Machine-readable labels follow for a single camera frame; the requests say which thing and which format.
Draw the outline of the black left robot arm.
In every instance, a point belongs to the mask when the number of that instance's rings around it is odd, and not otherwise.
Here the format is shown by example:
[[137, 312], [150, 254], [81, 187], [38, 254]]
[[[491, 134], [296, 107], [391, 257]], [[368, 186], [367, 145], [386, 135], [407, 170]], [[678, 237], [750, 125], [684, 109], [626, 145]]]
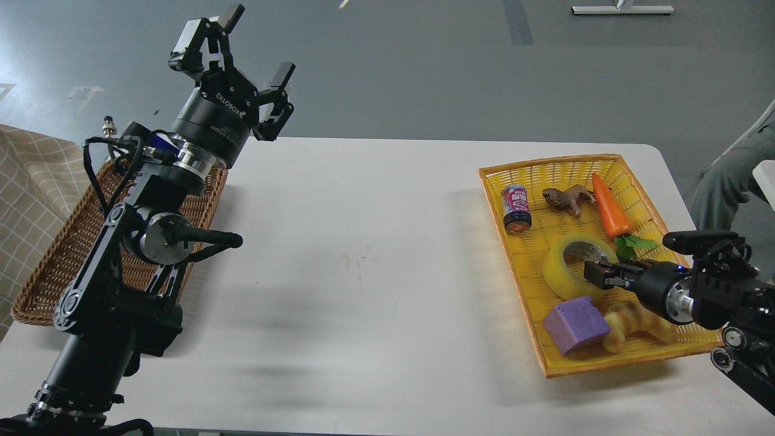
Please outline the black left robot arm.
[[119, 383], [182, 333], [177, 299], [188, 265], [243, 245], [241, 235], [194, 226], [180, 207], [204, 193], [211, 169], [233, 167], [249, 136], [276, 140], [294, 111], [293, 63], [280, 64], [265, 90], [234, 65], [229, 36], [244, 10], [186, 22], [168, 65], [196, 86], [169, 131], [132, 122], [117, 136], [106, 116], [104, 135], [85, 140], [104, 222], [54, 309], [67, 341], [27, 413], [2, 419], [3, 435], [155, 433], [141, 418], [107, 425], [124, 402]]

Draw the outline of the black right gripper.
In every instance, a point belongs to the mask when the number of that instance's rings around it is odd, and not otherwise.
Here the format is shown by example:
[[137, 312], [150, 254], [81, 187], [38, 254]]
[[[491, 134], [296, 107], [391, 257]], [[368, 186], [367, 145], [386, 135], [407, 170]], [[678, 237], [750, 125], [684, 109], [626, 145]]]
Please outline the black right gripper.
[[666, 260], [642, 260], [636, 265], [608, 260], [584, 263], [584, 278], [590, 279], [598, 289], [631, 290], [645, 309], [679, 326], [694, 321], [691, 314], [694, 299], [689, 287], [691, 273], [691, 269]]

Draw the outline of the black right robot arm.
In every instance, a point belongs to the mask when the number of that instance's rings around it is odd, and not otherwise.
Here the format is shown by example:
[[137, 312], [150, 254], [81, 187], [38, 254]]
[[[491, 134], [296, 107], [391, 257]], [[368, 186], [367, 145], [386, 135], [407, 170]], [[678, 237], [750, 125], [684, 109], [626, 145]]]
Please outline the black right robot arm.
[[748, 263], [745, 238], [731, 231], [675, 231], [662, 245], [692, 256], [692, 267], [587, 260], [584, 278], [599, 289], [633, 292], [645, 309], [673, 325], [720, 329], [724, 344], [711, 351], [714, 366], [773, 413], [773, 286]]

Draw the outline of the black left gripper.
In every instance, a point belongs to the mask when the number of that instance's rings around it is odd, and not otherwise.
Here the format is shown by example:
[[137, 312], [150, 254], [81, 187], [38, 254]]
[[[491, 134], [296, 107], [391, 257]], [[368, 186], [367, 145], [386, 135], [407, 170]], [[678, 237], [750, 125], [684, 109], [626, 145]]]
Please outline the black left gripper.
[[[168, 61], [170, 69], [196, 84], [170, 133], [210, 152], [227, 169], [235, 165], [250, 132], [259, 141], [274, 141], [294, 111], [287, 92], [294, 63], [281, 63], [268, 88], [259, 91], [234, 66], [229, 34], [244, 11], [244, 5], [234, 4], [221, 16], [189, 20]], [[204, 46], [211, 55], [221, 55], [223, 64], [215, 60], [205, 67]]]

